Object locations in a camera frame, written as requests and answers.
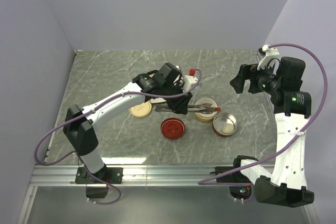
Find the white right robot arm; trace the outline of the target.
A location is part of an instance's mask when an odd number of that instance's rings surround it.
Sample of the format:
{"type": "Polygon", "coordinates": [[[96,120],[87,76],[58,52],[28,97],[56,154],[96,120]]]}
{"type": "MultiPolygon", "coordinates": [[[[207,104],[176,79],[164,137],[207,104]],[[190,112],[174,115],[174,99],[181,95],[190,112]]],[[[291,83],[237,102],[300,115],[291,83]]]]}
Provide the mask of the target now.
{"type": "Polygon", "coordinates": [[[303,60],[281,57],[278,49],[263,45],[259,64],[241,65],[230,81],[236,93],[242,93],[249,81],[249,93],[270,95],[277,127],[274,171],[265,171],[255,158],[238,157],[232,177],[238,182],[247,178],[254,184],[259,203],[284,207],[301,207],[313,203],[314,193],[308,189],[305,177],[305,138],[303,127],[311,116],[311,95],[300,91],[306,67],[303,60]]]}

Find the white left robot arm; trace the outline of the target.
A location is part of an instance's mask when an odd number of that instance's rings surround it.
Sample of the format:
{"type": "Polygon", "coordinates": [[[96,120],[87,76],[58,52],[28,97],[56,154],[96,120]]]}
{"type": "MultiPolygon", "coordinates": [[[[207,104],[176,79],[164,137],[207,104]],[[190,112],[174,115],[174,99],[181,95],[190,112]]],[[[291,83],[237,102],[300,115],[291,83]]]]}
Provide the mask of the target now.
{"type": "Polygon", "coordinates": [[[120,113],[152,98],[164,99],[176,114],[187,114],[192,91],[199,85],[201,76],[143,73],[135,77],[116,93],[82,108],[71,106],[66,115],[63,132],[75,152],[88,169],[87,176],[94,183],[106,178],[106,165],[98,152],[97,130],[120,113]]]}

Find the metal food tongs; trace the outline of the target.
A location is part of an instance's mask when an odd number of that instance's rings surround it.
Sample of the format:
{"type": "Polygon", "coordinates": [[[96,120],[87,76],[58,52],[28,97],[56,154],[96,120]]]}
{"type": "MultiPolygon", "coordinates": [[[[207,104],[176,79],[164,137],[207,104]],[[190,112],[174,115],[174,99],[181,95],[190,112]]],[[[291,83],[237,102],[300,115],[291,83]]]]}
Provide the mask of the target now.
{"type": "MultiPolygon", "coordinates": [[[[211,108],[215,108],[215,107],[212,107],[211,104],[200,104],[200,105],[189,104],[188,105],[188,113],[212,113],[211,108]]],[[[167,106],[167,103],[157,105],[154,110],[155,110],[155,112],[171,112],[171,113],[174,113],[169,109],[169,107],[167,106]]]]}

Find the white egg toy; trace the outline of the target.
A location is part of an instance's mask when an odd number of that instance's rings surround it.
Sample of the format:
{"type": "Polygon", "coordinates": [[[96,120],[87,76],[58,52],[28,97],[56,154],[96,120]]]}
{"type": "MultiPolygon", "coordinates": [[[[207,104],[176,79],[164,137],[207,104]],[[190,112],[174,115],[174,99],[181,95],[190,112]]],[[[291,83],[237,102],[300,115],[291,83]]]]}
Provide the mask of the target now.
{"type": "Polygon", "coordinates": [[[222,129],[224,134],[231,134],[232,132],[234,132],[234,130],[235,127],[232,124],[226,124],[222,129]]]}

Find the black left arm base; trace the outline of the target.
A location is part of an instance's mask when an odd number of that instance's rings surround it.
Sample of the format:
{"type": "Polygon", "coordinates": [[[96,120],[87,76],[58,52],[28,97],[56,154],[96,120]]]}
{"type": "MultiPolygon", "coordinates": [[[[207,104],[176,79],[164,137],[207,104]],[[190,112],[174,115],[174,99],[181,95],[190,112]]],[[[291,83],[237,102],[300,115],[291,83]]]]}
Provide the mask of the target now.
{"type": "Polygon", "coordinates": [[[76,185],[86,185],[86,196],[90,200],[105,199],[108,194],[108,184],[118,185],[122,183],[123,168],[104,167],[95,174],[90,174],[86,167],[77,168],[75,178],[76,185]]]}

